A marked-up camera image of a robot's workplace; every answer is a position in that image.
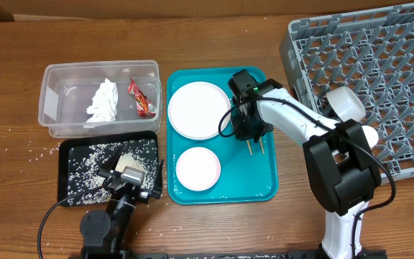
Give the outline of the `white tissue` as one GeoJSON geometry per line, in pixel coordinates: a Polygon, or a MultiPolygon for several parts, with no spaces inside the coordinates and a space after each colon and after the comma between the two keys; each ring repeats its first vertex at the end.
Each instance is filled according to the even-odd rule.
{"type": "Polygon", "coordinates": [[[86,109],[86,113],[91,116],[86,122],[115,121],[118,100],[119,95],[116,84],[106,78],[95,92],[95,95],[92,98],[92,105],[86,109]]]}

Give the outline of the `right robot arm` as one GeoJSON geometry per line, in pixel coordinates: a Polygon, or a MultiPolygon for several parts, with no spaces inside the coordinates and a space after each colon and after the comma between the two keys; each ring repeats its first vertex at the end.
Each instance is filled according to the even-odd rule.
{"type": "Polygon", "coordinates": [[[231,136],[247,143],[280,129],[303,149],[310,189],[326,211],[321,258],[363,258],[362,217],[381,184],[358,119],[329,119],[296,101],[273,79],[262,83],[243,69],[228,82],[233,94],[231,136]]]}

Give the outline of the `grey bowl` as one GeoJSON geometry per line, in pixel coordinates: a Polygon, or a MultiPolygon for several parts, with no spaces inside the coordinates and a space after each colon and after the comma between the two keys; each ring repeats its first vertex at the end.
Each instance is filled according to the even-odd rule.
{"type": "Polygon", "coordinates": [[[346,86],[329,91],[326,98],[337,117],[343,122],[350,119],[361,122],[366,116],[364,105],[357,95],[346,86]]]}

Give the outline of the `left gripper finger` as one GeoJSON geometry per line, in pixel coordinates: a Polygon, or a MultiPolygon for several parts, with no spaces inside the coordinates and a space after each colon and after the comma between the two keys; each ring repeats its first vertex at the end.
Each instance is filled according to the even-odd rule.
{"type": "Polygon", "coordinates": [[[161,160],[158,168],[157,168],[157,173],[155,176],[155,180],[154,180],[154,185],[153,185],[153,190],[151,193],[151,197],[154,199],[160,199],[161,195],[162,195],[162,190],[163,190],[163,184],[162,184],[162,169],[164,166],[164,160],[161,160]]]}
{"type": "Polygon", "coordinates": [[[122,147],[119,147],[116,152],[101,166],[101,170],[114,171],[121,157],[121,150],[122,147]]]}

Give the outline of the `white cup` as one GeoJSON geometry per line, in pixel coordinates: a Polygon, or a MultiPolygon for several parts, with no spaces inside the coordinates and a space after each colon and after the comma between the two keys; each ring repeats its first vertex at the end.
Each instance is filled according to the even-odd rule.
{"type": "Polygon", "coordinates": [[[369,147],[373,149],[379,142],[379,135],[376,129],[367,125],[363,125],[362,130],[367,139],[369,147]]]}

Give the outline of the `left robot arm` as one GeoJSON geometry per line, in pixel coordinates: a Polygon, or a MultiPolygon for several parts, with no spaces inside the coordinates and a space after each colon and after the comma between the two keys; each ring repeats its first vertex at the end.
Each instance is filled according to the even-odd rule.
{"type": "Polygon", "coordinates": [[[162,167],[160,161],[153,176],[154,186],[146,189],[144,171],[126,166],[117,170],[122,151],[116,151],[98,170],[105,179],[103,188],[111,193],[104,210],[92,210],[80,221],[83,236],[81,259],[88,258],[135,258],[133,252],[124,246],[124,236],[130,219],[139,203],[148,204],[151,198],[159,199],[162,194],[162,167]]]}

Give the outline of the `red snack wrapper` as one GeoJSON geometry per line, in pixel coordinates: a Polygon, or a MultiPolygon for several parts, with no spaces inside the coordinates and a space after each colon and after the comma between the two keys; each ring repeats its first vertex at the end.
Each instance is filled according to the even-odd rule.
{"type": "Polygon", "coordinates": [[[130,78],[128,92],[135,98],[137,113],[140,117],[154,117],[155,105],[143,94],[133,78],[130,78]]]}

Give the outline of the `wooden chopstick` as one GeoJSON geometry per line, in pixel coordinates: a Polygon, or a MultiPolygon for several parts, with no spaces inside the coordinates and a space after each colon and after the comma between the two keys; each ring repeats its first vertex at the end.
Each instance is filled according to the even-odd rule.
{"type": "Polygon", "coordinates": [[[259,138],[259,144],[260,144],[262,154],[264,155],[265,154],[265,149],[264,149],[264,145],[263,145],[263,142],[262,142],[262,138],[259,138]]]}
{"type": "Polygon", "coordinates": [[[247,147],[248,147],[248,149],[249,149],[249,154],[250,154],[250,155],[253,155],[253,152],[252,152],[252,147],[251,147],[251,144],[250,144],[250,141],[249,141],[249,140],[247,140],[247,147]]]}

